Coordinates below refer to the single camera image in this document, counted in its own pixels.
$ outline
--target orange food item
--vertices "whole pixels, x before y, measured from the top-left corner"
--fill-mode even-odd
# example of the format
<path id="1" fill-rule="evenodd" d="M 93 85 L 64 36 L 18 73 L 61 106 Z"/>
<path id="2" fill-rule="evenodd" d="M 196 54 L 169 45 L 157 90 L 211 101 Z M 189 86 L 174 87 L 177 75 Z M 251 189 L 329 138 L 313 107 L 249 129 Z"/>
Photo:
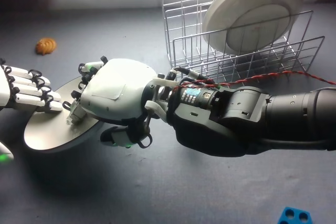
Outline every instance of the orange food item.
<path id="1" fill-rule="evenodd" d="M 45 55 L 52 53 L 57 47 L 57 43 L 52 38 L 42 38 L 36 44 L 36 53 Z"/>

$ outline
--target green light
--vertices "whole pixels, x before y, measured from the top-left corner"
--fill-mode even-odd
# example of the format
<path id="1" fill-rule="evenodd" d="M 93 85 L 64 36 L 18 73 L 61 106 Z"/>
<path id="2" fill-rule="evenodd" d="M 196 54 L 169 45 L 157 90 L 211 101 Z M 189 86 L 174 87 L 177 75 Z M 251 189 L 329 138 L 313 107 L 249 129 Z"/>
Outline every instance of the green light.
<path id="1" fill-rule="evenodd" d="M 11 158 L 7 156 L 7 154 L 1 154 L 0 155 L 0 163 L 6 163 L 11 161 Z"/>

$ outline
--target metal wire rack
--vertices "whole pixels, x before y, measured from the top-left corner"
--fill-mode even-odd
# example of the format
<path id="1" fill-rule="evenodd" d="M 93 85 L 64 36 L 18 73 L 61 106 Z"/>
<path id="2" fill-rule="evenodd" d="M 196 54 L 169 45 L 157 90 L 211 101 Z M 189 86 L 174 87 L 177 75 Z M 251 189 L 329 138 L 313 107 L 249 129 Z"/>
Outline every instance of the metal wire rack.
<path id="1" fill-rule="evenodd" d="M 213 1 L 162 0 L 166 50 L 172 67 L 193 69 L 216 81 L 224 82 L 274 71 L 309 70 L 324 41 L 323 36 L 305 39 L 313 11 L 203 33 L 202 20 Z M 219 52 L 204 40 L 204 36 L 208 36 L 209 41 L 211 34 L 221 33 L 223 41 L 226 41 L 226 34 L 234 29 L 244 31 L 248 26 L 267 22 L 277 26 L 285 18 L 296 19 L 288 32 L 270 45 L 250 54 L 239 52 L 238 55 L 230 55 L 226 48 Z"/>

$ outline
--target twisted red cable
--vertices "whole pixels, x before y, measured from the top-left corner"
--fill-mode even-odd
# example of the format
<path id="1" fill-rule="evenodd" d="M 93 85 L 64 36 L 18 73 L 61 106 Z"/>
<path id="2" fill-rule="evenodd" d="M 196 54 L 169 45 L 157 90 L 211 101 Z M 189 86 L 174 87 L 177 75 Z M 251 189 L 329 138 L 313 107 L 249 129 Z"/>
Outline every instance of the twisted red cable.
<path id="1" fill-rule="evenodd" d="M 246 78 L 246 79 L 243 79 L 243 80 L 234 81 L 234 82 L 221 82 L 221 83 L 215 83 L 215 84 L 206 84 L 203 87 L 214 88 L 214 87 L 216 87 L 218 85 L 220 85 L 220 86 L 229 86 L 229 85 L 234 85 L 234 84 L 239 84 L 239 83 L 245 83 L 245 82 L 248 82 L 249 80 L 253 80 L 253 79 L 259 79 L 259 78 L 261 79 L 261 78 L 265 78 L 265 77 L 276 77 L 276 76 L 280 76 L 282 74 L 292 74 L 292 73 L 302 74 L 304 76 L 312 77 L 314 79 L 326 82 L 326 83 L 331 84 L 331 85 L 336 85 L 336 82 L 334 82 L 334 81 L 327 81 L 327 80 L 324 80 L 324 79 L 322 79 L 322 78 L 320 78 L 318 76 L 314 76 L 313 74 L 309 74 L 309 73 L 306 73 L 306 72 L 302 72 L 302 71 L 283 71 L 283 72 L 279 72 L 279 73 L 260 74 L 258 76 L 252 76 L 252 77 L 249 77 L 249 78 Z M 183 85 L 177 86 L 177 87 L 184 87 L 184 88 L 186 88 L 188 84 L 194 83 L 194 82 L 204 82 L 204 80 L 195 80 L 193 82 L 185 82 L 185 83 L 183 83 Z M 188 88 L 199 88 L 199 86 L 193 86 L 193 87 L 188 87 Z"/>

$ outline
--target gray fabric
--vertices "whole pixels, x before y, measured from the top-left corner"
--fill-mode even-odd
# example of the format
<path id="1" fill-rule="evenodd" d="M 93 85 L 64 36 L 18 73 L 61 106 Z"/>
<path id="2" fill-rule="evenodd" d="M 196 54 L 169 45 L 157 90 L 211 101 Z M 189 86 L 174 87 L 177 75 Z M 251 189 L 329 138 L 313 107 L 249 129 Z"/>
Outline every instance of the gray fabric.
<path id="1" fill-rule="evenodd" d="M 311 8 L 307 38 L 326 39 L 310 72 L 336 80 L 336 5 L 306 6 Z M 79 63 L 102 55 L 169 70 L 159 9 L 3 15 L 0 21 L 0 56 L 9 65 L 41 70 L 55 89 L 78 75 Z M 35 55 L 41 37 L 56 39 L 53 54 Z M 325 86 L 302 76 L 262 85 L 276 94 Z M 0 223 L 269 224 L 285 206 L 311 212 L 315 223 L 335 223 L 335 152 L 211 157 L 181 146 L 169 125 L 154 120 L 154 142 L 146 150 L 109 148 L 97 134 L 47 155 L 24 145 L 28 119 L 29 113 L 0 113 L 0 137 L 16 157 L 0 166 Z"/>

